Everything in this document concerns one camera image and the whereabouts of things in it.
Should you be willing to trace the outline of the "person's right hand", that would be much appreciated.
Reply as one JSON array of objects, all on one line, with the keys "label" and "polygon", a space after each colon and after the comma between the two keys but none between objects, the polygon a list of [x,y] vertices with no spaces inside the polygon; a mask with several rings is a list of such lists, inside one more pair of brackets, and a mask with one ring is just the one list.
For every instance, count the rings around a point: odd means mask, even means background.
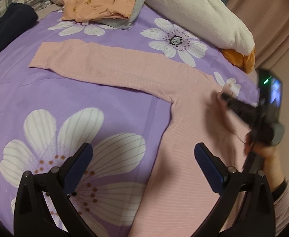
[{"label": "person's right hand", "polygon": [[264,159],[263,171],[271,192],[275,191],[285,180],[281,167],[280,150],[278,147],[266,146],[260,142],[254,143],[251,132],[249,132],[245,139],[244,153],[248,155],[251,151]]}]

